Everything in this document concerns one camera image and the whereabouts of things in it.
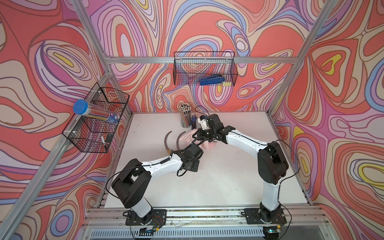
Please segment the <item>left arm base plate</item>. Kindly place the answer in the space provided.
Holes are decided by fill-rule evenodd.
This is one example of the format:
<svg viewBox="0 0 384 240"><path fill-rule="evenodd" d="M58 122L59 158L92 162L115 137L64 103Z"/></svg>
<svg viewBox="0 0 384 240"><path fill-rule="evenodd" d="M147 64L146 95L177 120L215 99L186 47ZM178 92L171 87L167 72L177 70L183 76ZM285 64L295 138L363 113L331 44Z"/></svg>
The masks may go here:
<svg viewBox="0 0 384 240"><path fill-rule="evenodd" d="M135 212L128 210L123 213L123 216L126 217L126 226L161 227L166 224L167 210L154 209L142 218L140 218Z"/></svg>

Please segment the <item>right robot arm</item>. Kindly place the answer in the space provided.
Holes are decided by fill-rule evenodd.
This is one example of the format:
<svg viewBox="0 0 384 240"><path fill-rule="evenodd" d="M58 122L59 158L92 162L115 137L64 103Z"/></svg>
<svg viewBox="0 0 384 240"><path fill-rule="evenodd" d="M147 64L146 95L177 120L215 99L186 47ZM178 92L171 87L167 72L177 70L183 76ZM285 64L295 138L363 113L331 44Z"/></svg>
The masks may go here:
<svg viewBox="0 0 384 240"><path fill-rule="evenodd" d="M204 137L209 142L220 141L256 158L259 176L264 181L261 210L271 214L280 209L280 186L289 169L281 145L276 141L267 143L256 140L232 126L225 127L216 114L201 116L198 118L198 123L201 127L193 135L195 139Z"/></svg>

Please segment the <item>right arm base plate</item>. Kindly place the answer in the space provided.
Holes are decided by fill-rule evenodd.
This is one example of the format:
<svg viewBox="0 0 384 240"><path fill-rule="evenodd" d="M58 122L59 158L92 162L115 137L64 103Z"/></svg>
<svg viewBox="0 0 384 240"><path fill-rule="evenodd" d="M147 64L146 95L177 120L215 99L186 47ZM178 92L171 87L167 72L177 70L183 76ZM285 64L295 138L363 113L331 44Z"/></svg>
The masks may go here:
<svg viewBox="0 0 384 240"><path fill-rule="evenodd" d="M241 212L241 215L246 218L248 225L285 225L287 219L284 211L281 208L269 211L264 208L248 208Z"/></svg>

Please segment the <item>wooden handle sickle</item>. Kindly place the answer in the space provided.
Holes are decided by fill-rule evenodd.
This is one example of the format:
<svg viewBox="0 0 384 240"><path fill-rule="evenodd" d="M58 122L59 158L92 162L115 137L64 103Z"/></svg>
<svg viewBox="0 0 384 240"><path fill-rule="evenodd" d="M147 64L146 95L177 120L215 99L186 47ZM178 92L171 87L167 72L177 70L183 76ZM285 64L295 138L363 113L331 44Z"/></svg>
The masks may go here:
<svg viewBox="0 0 384 240"><path fill-rule="evenodd" d="M181 138L183 137L183 135L185 134L186 132L182 132L179 134L179 136L177 137L177 140L176 140L176 146L177 146L177 150L180 150L180 141L181 141Z"/></svg>
<svg viewBox="0 0 384 240"><path fill-rule="evenodd" d="M169 135L172 133L172 131L169 131L167 134L166 134L166 136L165 136L165 138L164 138L164 145L165 145L165 148L166 148L166 151L167 151L167 154L168 155L170 155L171 153L172 153L172 149L171 148L169 148L169 145L168 145L168 137L169 137Z"/></svg>

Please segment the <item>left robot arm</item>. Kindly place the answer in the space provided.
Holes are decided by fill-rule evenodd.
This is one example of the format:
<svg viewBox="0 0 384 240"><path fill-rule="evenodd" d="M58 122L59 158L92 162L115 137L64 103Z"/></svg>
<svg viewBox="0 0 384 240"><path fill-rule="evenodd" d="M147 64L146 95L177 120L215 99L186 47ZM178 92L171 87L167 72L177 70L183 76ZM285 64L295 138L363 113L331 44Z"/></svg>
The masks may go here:
<svg viewBox="0 0 384 240"><path fill-rule="evenodd" d="M182 177L186 172L197 172L203 150L194 143L185 149L173 151L169 156L149 162L132 159L122 171L113 175L108 182L126 209L141 219L151 217L153 207L144 198L150 182L170 173Z"/></svg>

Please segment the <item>pink terry rag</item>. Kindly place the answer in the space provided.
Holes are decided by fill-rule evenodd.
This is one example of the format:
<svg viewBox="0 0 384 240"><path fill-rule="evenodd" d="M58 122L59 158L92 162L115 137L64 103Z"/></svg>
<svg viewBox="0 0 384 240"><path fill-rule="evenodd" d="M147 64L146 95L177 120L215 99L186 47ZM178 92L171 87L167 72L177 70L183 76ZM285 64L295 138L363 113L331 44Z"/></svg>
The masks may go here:
<svg viewBox="0 0 384 240"><path fill-rule="evenodd" d="M197 131L198 131L197 129L194 129L189 131L188 133L184 133L181 136L181 141L190 144L193 140L195 140L193 138L193 134L195 134ZM199 145L199 147L203 150L211 150L216 145L215 142L209 142L209 141L202 142L202 140L198 140L195 142L196 145L199 143L202 143L201 145Z"/></svg>

